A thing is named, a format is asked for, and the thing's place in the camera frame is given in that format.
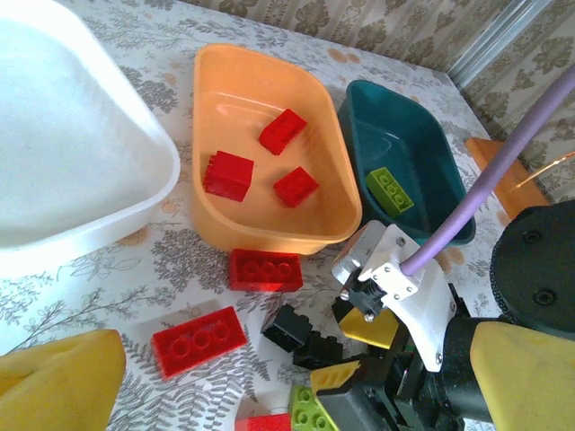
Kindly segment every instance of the red translucent lego brick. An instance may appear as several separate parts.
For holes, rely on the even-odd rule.
[[[279,198],[288,207],[295,208],[309,198],[320,185],[304,168],[295,168],[291,173],[273,185]]]
[[[279,155],[305,128],[307,123],[292,110],[284,110],[260,134],[260,144]]]
[[[242,202],[252,184],[253,161],[218,151],[209,158],[204,190],[212,195]]]
[[[295,292],[304,285],[299,256],[234,250],[229,265],[230,290]]]
[[[152,349],[164,379],[247,343],[234,307],[156,332]]]
[[[289,413],[237,419],[235,431],[291,431]]]

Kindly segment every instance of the dark green plastic tub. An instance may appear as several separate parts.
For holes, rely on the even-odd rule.
[[[369,81],[353,81],[338,113],[358,183],[362,225],[369,220],[397,224],[425,242],[464,198],[465,189],[438,121],[421,105]],[[387,168],[415,205],[390,217],[367,189],[367,175]],[[475,236],[471,219],[452,245]]]

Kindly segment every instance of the yellow lego brick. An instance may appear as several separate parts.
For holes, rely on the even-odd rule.
[[[359,361],[327,366],[313,370],[311,374],[312,391],[316,394],[324,389],[342,386],[359,368]]]
[[[371,322],[364,319],[357,308],[351,310],[340,321],[340,329],[349,339],[356,339],[372,346],[389,348],[395,337],[399,323],[389,309],[385,309]]]

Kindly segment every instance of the green lego brick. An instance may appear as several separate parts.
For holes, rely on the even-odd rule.
[[[367,188],[390,216],[397,217],[413,207],[413,201],[387,168],[376,169],[366,178]]]
[[[294,384],[289,400],[292,431],[338,431],[310,388]]]

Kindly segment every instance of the floral tablecloth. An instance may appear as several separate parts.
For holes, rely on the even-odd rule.
[[[292,382],[309,373],[260,335],[268,310],[282,299],[338,336],[346,353],[360,346],[339,332],[331,304],[338,246],[304,258],[305,285],[280,295],[231,292],[226,254],[205,244],[190,223],[190,128],[196,51],[231,42],[300,65],[327,87],[339,108],[347,84],[367,79],[421,103],[447,134],[467,188],[479,170],[464,148],[488,137],[442,73],[173,0],[60,0],[78,14],[126,74],[175,141],[181,176],[143,229],[66,265],[2,280],[0,354],[95,328],[121,333],[127,370],[109,430],[231,430],[234,419],[284,412]],[[491,248],[507,223],[494,196],[476,214],[477,234],[438,260],[474,315],[496,315],[489,285]],[[247,346],[163,382],[150,350],[153,333],[232,305]],[[489,427],[468,423],[469,429]]]

